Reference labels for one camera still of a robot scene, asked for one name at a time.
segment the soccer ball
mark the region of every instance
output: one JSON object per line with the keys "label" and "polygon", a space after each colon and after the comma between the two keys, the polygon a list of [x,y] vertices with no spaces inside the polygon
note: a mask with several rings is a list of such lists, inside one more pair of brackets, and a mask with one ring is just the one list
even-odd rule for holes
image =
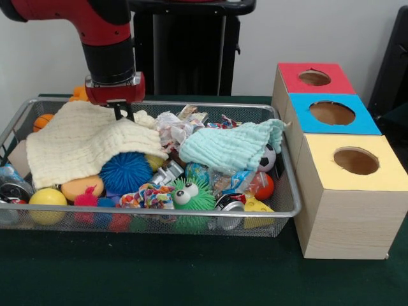
{"label": "soccer ball", "polygon": [[276,152],[270,145],[266,145],[265,152],[259,163],[258,171],[260,172],[269,172],[276,161]]}

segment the stacked wooden boxes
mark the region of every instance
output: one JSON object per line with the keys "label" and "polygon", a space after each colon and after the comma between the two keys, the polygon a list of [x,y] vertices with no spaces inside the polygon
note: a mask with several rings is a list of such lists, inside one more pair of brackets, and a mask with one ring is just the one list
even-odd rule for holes
{"label": "stacked wooden boxes", "polygon": [[408,211],[408,175],[340,66],[279,64],[272,106],[290,123],[305,258],[384,259]]}

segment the white wall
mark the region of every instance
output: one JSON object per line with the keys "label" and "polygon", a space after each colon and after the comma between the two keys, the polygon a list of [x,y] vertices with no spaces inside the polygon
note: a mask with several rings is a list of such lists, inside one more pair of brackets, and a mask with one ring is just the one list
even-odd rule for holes
{"label": "white wall", "polygon": [[[368,101],[404,0],[258,0],[241,17],[233,93],[272,93],[279,61],[339,62]],[[0,14],[0,131],[21,103],[40,92],[69,93],[87,68],[67,21],[21,24]]]}
{"label": "white wall", "polygon": [[404,0],[258,0],[241,17],[233,93],[272,94],[278,62],[339,62],[369,102]]}

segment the light blue towel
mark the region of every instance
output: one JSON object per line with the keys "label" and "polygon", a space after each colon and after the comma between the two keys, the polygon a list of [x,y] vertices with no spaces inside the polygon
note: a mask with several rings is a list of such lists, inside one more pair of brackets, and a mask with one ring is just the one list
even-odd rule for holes
{"label": "light blue towel", "polygon": [[199,129],[182,144],[179,156],[185,163],[200,163],[228,170],[258,169],[268,143],[281,153],[282,132],[279,119],[260,124],[248,122],[234,129]]}

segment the basketball toy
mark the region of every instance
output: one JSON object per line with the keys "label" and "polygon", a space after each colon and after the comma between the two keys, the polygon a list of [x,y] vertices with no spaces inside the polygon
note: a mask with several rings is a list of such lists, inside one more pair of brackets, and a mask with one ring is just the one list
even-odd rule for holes
{"label": "basketball toy", "polygon": [[43,129],[51,121],[53,117],[54,115],[52,115],[51,113],[45,113],[41,117],[38,117],[34,121],[33,131],[38,132],[39,130]]}

